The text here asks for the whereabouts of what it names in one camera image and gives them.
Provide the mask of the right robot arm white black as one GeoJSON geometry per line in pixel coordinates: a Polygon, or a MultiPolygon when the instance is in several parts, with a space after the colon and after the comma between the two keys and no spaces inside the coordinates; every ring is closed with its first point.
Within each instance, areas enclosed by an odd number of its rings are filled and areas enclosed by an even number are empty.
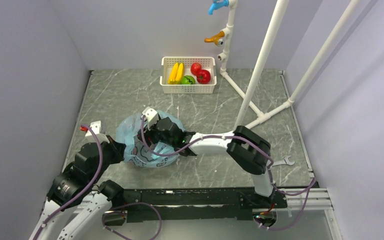
{"type": "Polygon", "coordinates": [[[227,153],[244,171],[251,174],[256,203],[267,208],[275,201],[273,178],[269,172],[273,163],[271,145],[243,125],[230,132],[203,134],[182,130],[168,117],[153,123],[148,123],[143,117],[137,137],[146,147],[158,143],[172,147],[174,151],[164,153],[163,157],[227,153]]]}

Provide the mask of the red fake tomato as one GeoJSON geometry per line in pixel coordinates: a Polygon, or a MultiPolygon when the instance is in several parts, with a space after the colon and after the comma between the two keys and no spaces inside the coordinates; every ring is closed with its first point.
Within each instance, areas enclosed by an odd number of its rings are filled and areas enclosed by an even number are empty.
{"type": "Polygon", "coordinates": [[[208,84],[211,81],[211,73],[206,69],[201,69],[196,74],[196,80],[200,84],[208,84]]]}

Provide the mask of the light blue plastic bag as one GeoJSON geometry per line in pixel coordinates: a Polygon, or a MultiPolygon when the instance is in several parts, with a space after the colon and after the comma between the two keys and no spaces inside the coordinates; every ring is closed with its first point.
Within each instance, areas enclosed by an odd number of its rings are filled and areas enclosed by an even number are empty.
{"type": "MultiPolygon", "coordinates": [[[[177,124],[181,130],[185,130],[182,122],[168,112],[157,110],[161,119],[170,118],[172,122],[177,124]]],[[[125,144],[124,161],[131,163],[137,167],[145,168],[162,168],[177,161],[179,154],[171,156],[159,156],[152,154],[138,139],[137,134],[141,126],[142,113],[134,113],[123,120],[116,128],[115,141],[125,144]]],[[[171,154],[175,150],[172,146],[165,143],[147,143],[150,149],[160,154],[171,154]]]]}

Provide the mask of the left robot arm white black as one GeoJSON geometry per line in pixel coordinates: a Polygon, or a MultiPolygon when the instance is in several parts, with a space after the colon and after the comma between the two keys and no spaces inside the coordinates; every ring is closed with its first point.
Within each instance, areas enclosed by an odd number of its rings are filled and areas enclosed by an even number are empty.
{"type": "Polygon", "coordinates": [[[124,189],[112,180],[98,186],[91,200],[93,185],[112,164],[124,161],[126,145],[110,136],[100,144],[84,144],[74,161],[52,182],[32,240],[78,240],[108,210],[125,203],[124,189]]]}

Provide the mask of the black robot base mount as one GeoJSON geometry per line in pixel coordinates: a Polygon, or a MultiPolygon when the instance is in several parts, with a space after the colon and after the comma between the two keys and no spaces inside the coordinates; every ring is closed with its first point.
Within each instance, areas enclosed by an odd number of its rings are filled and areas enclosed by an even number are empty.
{"type": "Polygon", "coordinates": [[[111,226],[153,220],[236,219],[251,221],[261,212],[287,208],[278,192],[258,195],[252,187],[131,188],[112,206],[105,218],[111,226]]]}

